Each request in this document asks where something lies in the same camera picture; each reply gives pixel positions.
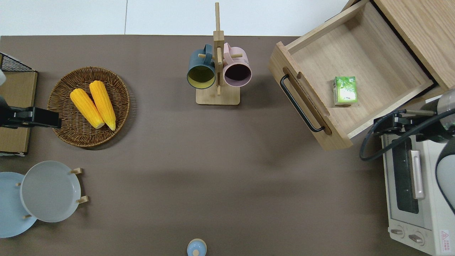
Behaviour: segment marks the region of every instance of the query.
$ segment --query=yellow corn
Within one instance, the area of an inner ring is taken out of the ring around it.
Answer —
[[[106,87],[101,81],[93,81],[90,84],[90,93],[95,101],[95,105],[100,112],[101,117],[104,122],[109,126],[109,128],[115,130],[115,113],[112,108],[112,103],[107,95]]]
[[[98,113],[93,101],[91,101],[84,90],[80,88],[74,89],[70,93],[70,98],[76,108],[95,129],[101,128],[101,126],[104,125],[103,118],[101,118],[101,115]]]

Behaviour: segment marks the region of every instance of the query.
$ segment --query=oven door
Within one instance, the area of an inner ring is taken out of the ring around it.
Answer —
[[[385,135],[383,147],[397,138],[397,135]],[[430,168],[423,152],[423,144],[411,136],[384,154],[389,214],[391,219],[431,230],[430,205],[425,196]]]

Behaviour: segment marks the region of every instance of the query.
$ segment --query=woven basket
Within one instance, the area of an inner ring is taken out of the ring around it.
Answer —
[[[89,85],[94,80],[102,81],[106,86],[116,117],[115,131],[111,131],[107,125],[93,128],[70,99],[74,89],[82,88],[93,100]],[[130,111],[130,95],[125,83],[114,72],[101,67],[84,67],[66,74],[56,84],[47,108],[58,112],[62,119],[61,128],[54,129],[61,140],[73,146],[88,148],[107,142],[120,131]]]

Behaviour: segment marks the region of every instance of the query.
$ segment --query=wire basket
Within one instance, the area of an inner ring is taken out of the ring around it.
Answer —
[[[5,72],[36,72],[14,57],[0,52],[0,69]]]
[[[77,110],[70,99],[70,93],[82,88],[93,100],[89,85],[94,80],[103,82],[111,100],[116,116],[116,129],[111,131],[107,125],[93,128]],[[125,124],[130,110],[130,95],[122,79],[114,72],[102,67],[84,67],[66,74],[54,87],[47,103],[47,108],[59,113],[61,128],[54,129],[64,142],[89,148],[101,145],[113,138]]]

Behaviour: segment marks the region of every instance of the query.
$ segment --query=white floor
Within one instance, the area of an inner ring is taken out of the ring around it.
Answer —
[[[217,0],[227,36],[301,36],[347,0]],[[212,35],[215,0],[0,0],[0,36]]]

